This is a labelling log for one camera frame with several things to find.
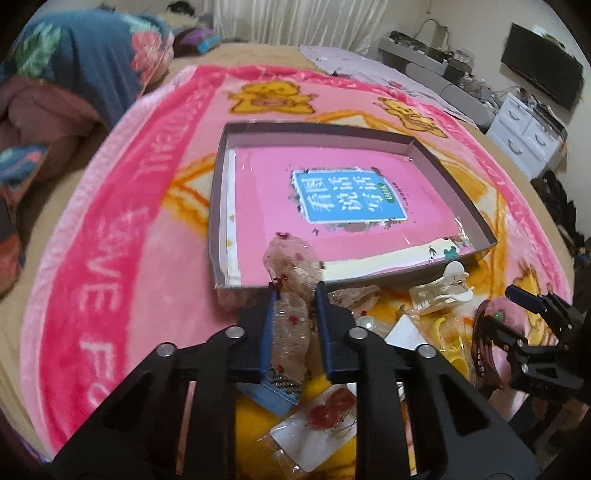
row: yellow teddy bear design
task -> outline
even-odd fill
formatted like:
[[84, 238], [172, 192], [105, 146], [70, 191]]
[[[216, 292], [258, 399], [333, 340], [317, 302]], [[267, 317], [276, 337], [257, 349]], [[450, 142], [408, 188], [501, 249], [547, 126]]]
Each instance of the yellow teddy bear design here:
[[379, 98], [378, 100], [382, 102], [383, 105], [378, 103], [376, 105], [381, 106], [391, 115], [396, 115], [402, 122], [403, 126], [409, 130], [414, 130], [415, 132], [431, 132], [437, 137], [447, 138], [447, 135], [443, 130], [435, 124], [433, 118], [423, 116], [403, 103], [390, 98]]
[[300, 87], [276, 80], [265, 83], [247, 83], [239, 93], [231, 93], [229, 100], [238, 100], [232, 107], [232, 113], [266, 113], [282, 112], [296, 115], [314, 113], [308, 104], [317, 95], [300, 95]]

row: metal screw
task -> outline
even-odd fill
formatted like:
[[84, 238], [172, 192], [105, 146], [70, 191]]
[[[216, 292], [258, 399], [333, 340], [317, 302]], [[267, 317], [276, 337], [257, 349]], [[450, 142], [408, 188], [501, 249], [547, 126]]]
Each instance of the metal screw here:
[[435, 355], [437, 355], [437, 350], [435, 350], [435, 347], [427, 345], [426, 343], [419, 345], [417, 352], [420, 356], [425, 358], [433, 358]]
[[238, 325], [232, 325], [226, 329], [226, 336], [228, 338], [240, 338], [242, 335], [244, 335], [244, 328]]
[[161, 343], [156, 349], [158, 356], [171, 356], [177, 348], [172, 343]]
[[349, 336], [355, 340], [363, 340], [367, 338], [368, 331], [361, 327], [353, 327], [349, 330]]

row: bed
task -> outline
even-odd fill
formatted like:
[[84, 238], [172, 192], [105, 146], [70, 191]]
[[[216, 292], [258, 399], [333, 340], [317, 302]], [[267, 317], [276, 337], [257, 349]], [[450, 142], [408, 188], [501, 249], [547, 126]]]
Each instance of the bed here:
[[[265, 64], [317, 70], [313, 63], [300, 54], [297, 47], [222, 44], [202, 57], [175, 59], [159, 85], [166, 84], [183, 68], [199, 64], [225, 67]], [[494, 157], [526, 198], [572, 288], [574, 274], [570, 255], [534, 189], [494, 143], [475, 127], [466, 124], [465, 128]], [[76, 189], [85, 167], [106, 135], [104, 127], [97, 126], [90, 137], [84, 140], [64, 174], [41, 187], [34, 188], [23, 200], [19, 227], [22, 242], [26, 246], [27, 263], [15, 287], [0, 302], [0, 408], [19, 435], [35, 450], [43, 453], [45, 449], [24, 407], [21, 391], [19, 363], [22, 319], [45, 245]]]

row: white bedsheet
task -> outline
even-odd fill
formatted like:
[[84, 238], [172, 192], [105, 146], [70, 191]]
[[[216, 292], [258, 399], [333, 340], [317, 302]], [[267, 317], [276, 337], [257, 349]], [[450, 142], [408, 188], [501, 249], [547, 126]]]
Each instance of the white bedsheet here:
[[328, 74], [337, 73], [339, 76], [347, 76], [360, 82], [403, 90], [411, 96], [420, 98], [423, 102], [439, 107], [451, 116], [476, 126], [469, 117], [431, 89], [376, 60], [336, 47], [301, 46], [300, 52]]

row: cable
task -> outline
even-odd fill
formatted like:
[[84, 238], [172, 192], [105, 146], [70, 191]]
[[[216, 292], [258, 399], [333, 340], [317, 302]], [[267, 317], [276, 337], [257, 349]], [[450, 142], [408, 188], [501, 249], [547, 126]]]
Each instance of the cable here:
[[442, 95], [443, 95], [443, 92], [445, 92], [445, 91], [446, 91], [446, 90], [447, 90], [449, 87], [453, 87], [453, 86], [457, 87], [457, 85], [456, 85], [455, 83], [450, 83], [449, 85], [446, 85], [446, 86], [443, 88], [443, 90], [441, 91], [441, 93], [439, 93], [439, 96], [442, 96]]
[[496, 95], [504, 95], [504, 94], [510, 92], [511, 90], [516, 89], [516, 88], [521, 88], [521, 86], [520, 85], [512, 85], [510, 87], [507, 87], [504, 90], [499, 90], [498, 92], [493, 92], [493, 93], [496, 94]]
[[435, 20], [434, 18], [427, 18], [427, 19], [426, 19], [426, 20], [423, 22], [423, 24], [421, 25], [421, 28], [419, 28], [419, 29], [418, 29], [418, 32], [416, 33], [416, 35], [415, 35], [413, 38], [417, 38], [417, 37], [419, 36], [419, 34], [420, 34], [422, 31], [423, 31], [423, 27], [425, 26], [425, 24], [426, 24], [427, 22], [435, 22], [435, 23], [437, 24], [437, 26], [438, 26], [438, 27], [441, 27], [441, 26], [442, 26], [442, 25], [441, 25], [441, 24], [440, 24], [440, 23], [439, 23], [437, 20]]
[[449, 51], [452, 51], [452, 31], [450, 30], [449, 27], [445, 27], [445, 30], [447, 32], [447, 38], [446, 38], [446, 43], [447, 43], [447, 48], [449, 49]]

